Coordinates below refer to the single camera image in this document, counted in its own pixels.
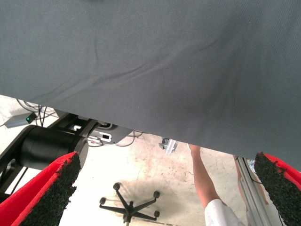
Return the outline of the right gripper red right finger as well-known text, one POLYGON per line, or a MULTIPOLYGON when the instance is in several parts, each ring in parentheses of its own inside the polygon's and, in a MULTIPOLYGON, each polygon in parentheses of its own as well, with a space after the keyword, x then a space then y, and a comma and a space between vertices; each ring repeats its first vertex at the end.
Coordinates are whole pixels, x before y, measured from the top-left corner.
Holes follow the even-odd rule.
POLYGON ((257 153, 254 168, 287 226, 301 224, 301 173, 283 160, 257 153))

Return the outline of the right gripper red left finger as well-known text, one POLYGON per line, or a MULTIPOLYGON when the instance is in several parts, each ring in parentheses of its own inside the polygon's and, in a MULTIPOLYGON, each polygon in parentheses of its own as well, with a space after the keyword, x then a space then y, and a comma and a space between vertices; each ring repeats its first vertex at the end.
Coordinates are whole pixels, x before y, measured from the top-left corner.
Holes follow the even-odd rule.
POLYGON ((57 226, 76 191, 77 152, 63 155, 0 204, 2 226, 57 226))

